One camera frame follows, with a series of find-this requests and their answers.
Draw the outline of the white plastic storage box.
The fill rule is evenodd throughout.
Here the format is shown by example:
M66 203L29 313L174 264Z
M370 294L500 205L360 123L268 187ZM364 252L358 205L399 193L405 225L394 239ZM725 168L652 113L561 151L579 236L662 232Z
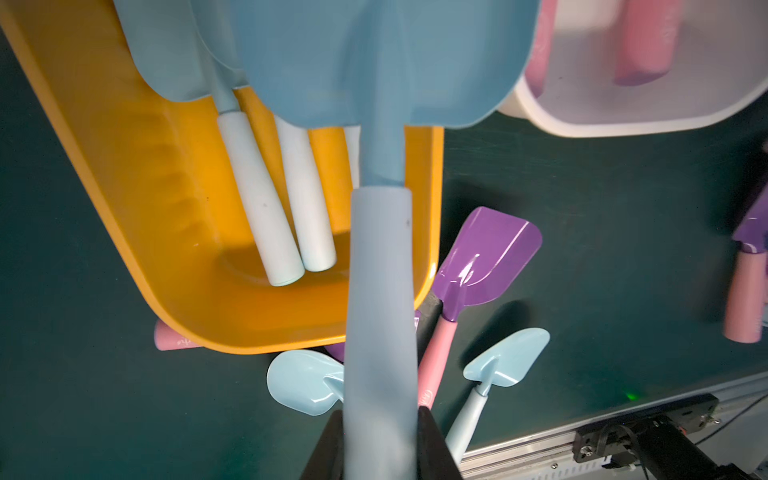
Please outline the white plastic storage box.
M635 136L725 120L767 90L767 5L683 1L674 59L663 77L614 83L625 1L558 1L544 91L520 78L499 112L561 137Z

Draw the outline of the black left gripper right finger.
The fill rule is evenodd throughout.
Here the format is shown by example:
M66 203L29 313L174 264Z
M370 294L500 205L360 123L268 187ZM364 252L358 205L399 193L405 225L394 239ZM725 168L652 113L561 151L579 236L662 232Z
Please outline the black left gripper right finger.
M418 409L417 478L419 480L462 480L432 412Z

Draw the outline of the purple pointed shovel pink handle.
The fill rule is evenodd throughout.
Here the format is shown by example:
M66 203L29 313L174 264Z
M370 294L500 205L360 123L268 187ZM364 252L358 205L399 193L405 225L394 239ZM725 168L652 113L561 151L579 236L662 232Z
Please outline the purple pointed shovel pink handle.
M540 5L534 42L524 76L526 83L536 98L544 91L558 1L543 0Z

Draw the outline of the yellow plastic storage box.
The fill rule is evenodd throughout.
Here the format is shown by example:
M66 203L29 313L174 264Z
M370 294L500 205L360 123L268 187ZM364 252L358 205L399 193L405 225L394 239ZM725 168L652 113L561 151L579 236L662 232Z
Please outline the yellow plastic storage box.
M167 101L142 79L110 1L5 1L1 27L144 299L206 348L262 354L339 343L350 195L338 128L309 139L334 234L333 268L267 280L213 102Z

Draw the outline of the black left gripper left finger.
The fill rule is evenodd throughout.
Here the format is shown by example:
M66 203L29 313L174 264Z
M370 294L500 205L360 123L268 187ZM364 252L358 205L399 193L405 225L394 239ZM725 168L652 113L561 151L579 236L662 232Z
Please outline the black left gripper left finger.
M301 480L341 480L344 470L343 412L330 416L301 476Z

